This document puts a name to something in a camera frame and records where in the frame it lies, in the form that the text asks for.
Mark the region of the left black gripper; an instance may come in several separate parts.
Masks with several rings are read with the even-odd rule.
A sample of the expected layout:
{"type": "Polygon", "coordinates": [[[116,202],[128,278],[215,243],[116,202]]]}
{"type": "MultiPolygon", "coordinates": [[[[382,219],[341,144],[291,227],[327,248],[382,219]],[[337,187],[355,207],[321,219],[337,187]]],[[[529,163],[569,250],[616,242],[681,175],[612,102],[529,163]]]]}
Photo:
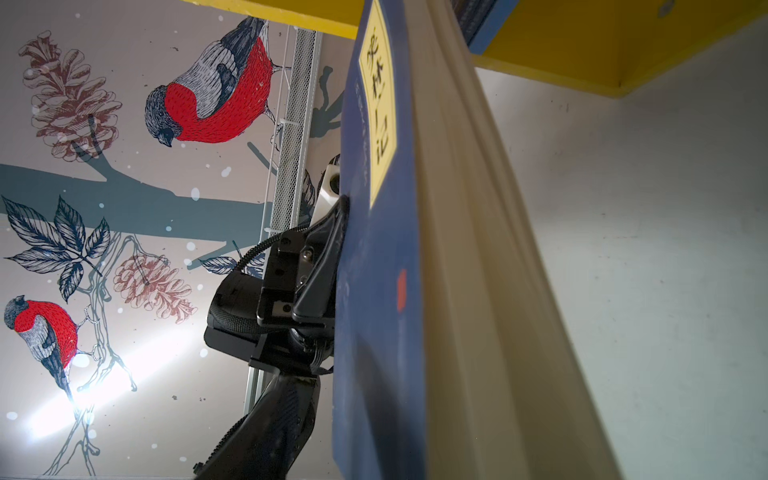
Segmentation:
{"type": "Polygon", "coordinates": [[[270,248],[257,321],[262,327],[333,327],[337,272],[349,219],[342,195],[307,231],[286,231],[270,248]]]}

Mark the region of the navy blue book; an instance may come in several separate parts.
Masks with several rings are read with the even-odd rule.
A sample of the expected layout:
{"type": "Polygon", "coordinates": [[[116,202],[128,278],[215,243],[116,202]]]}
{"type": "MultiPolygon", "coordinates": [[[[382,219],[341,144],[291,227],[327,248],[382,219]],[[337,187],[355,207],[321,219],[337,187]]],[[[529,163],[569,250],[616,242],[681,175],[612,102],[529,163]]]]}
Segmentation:
{"type": "Polygon", "coordinates": [[[474,55],[490,46],[519,0],[452,0],[454,14],[463,38],[474,55]]]}
{"type": "Polygon", "coordinates": [[[342,475],[619,478],[449,2],[365,3],[341,141],[342,475]]]}

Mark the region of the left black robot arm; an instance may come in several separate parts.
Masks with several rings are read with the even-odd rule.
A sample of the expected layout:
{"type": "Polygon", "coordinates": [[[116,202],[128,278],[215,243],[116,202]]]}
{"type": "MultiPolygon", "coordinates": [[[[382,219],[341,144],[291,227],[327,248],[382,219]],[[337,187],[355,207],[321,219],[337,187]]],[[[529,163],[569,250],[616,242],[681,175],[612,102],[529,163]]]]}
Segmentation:
{"type": "Polygon", "coordinates": [[[313,432],[334,354],[337,270],[349,199],[252,247],[213,296],[206,345],[267,374],[197,479],[284,479],[313,432]]]}

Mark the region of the yellow shelf with coloured boards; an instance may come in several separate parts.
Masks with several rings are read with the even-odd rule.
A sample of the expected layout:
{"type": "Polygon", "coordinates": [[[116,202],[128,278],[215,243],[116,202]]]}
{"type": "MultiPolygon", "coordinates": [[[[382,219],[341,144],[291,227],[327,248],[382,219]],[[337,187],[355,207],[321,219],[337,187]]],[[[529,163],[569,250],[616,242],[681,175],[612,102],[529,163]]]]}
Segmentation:
{"type": "MultiPolygon", "coordinates": [[[[361,37],[360,64],[381,84],[397,1],[213,1],[211,7],[361,37]]],[[[765,16],[764,1],[519,1],[478,66],[618,97],[765,16]]]]}

